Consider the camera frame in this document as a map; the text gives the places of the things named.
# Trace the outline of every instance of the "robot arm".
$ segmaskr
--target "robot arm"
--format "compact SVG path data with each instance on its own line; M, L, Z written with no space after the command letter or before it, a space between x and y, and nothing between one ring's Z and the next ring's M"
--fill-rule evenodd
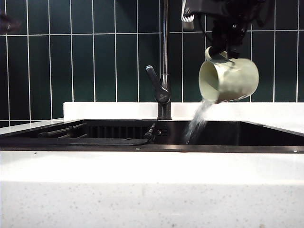
M184 29L194 29L194 19L208 15L213 20L211 56L227 51L228 58L238 58L234 47L240 46L252 21L257 20L263 26L273 13L274 0L268 1L268 16L265 22L259 18L266 0L183 0L181 20Z

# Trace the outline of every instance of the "green tile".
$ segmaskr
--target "green tile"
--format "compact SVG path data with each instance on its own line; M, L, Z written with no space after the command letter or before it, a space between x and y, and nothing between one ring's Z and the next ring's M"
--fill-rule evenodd
M297 32L276 32L275 39L275 101L295 102Z
M252 102L273 101L274 80L274 33L253 32L252 34L252 61L259 71L259 84Z
M138 0L139 32L159 32L159 0Z
M21 22L19 31L13 34L27 34L27 4L26 0L7 0L7 15Z
M117 99L137 102L137 36L117 35Z
M300 31L299 40L304 39L304 31ZM304 43L299 43L299 102L304 102Z
M159 45L158 34L139 34L139 100L141 102L155 102L155 92L145 69L146 66L151 65L156 74L159 74Z
M172 2L171 4L169 4L170 32L182 31L181 6L182 0L176 0L175 3Z
M181 102L182 34L170 34L169 77L171 82L171 101Z
M114 32L114 0L94 0L94 33Z
M11 121L11 126L21 125L21 124L29 124L29 121Z
M70 0L49 0L51 34L66 34L70 27Z
M27 37L8 37L9 104L11 120L29 119Z
M304 3L300 3L299 29L304 29Z
M53 118L63 117L63 103L72 101L70 36L51 36Z
M30 106L33 120L51 119L48 36L29 37Z
M73 36L73 85L75 102L94 101L92 47L92 36Z
M276 0L275 28L298 29L298 1Z
M204 43L204 38L200 33L184 34L184 102L202 100L199 72L204 62Z
M115 35L95 35L96 101L115 102Z
M116 32L130 33L137 31L136 0L116 2Z
M0 127L8 127L9 122L8 121L0 121Z
M251 32L247 32L243 38L242 45L237 47L240 58L251 58Z
M92 1L72 1L72 32L92 33Z
M29 34L48 34L48 1L28 1Z
M9 119L6 39L0 37L0 120Z

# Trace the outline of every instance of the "faucet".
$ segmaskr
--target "faucet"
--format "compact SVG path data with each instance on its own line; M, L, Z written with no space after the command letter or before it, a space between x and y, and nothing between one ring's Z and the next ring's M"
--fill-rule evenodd
M158 120L171 120L171 85L168 74L169 43L169 0L163 1L163 74L160 81L152 66L146 72L155 89L155 100L158 102Z

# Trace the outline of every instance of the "pouring water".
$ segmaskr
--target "pouring water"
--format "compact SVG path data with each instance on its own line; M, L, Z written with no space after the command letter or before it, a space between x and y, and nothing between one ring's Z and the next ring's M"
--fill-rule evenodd
M207 110L213 105L211 101L202 100L200 106L195 112L193 120L189 123L185 132L185 142L189 144L190 141L195 141L201 131L206 126L205 114Z

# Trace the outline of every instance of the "speckled countertop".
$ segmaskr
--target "speckled countertop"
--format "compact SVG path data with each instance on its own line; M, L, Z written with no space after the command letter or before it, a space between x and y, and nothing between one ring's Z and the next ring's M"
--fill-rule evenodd
M5 228L304 227L304 154L0 155Z

